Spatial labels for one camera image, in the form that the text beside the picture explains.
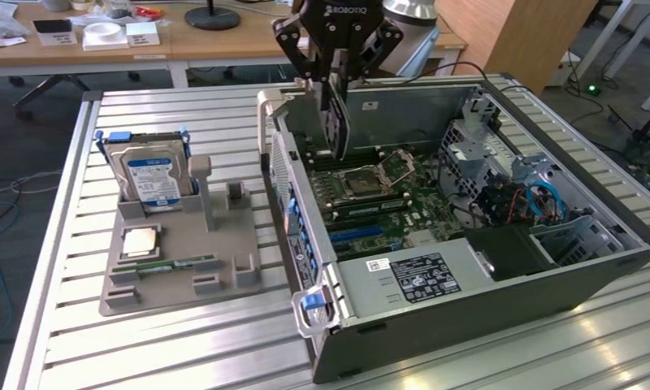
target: office chair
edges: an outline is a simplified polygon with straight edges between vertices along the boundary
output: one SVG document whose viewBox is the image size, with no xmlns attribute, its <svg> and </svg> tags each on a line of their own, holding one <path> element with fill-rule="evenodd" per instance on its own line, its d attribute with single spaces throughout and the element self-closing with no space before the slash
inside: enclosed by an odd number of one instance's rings
<svg viewBox="0 0 650 390">
<path fill-rule="evenodd" d="M 140 81 L 140 74 L 129 71 L 128 72 L 128 78 L 137 82 Z M 41 96 L 49 89 L 52 89 L 56 85 L 60 84 L 61 81 L 69 81 L 73 83 L 77 88 L 83 90 L 83 92 L 91 91 L 89 87 L 87 84 L 79 79 L 77 75 L 52 75 L 48 79 L 44 80 L 39 86 L 32 89 L 27 95 L 21 97 L 21 99 L 13 104 L 15 108 L 15 114 L 19 119 L 24 121 L 29 121 L 33 119 L 33 113 L 28 110 L 24 110 L 23 107 L 33 101 L 39 96 Z M 21 77 L 9 77 L 9 83 L 15 87 L 20 87 L 24 85 L 24 79 Z"/>
</svg>

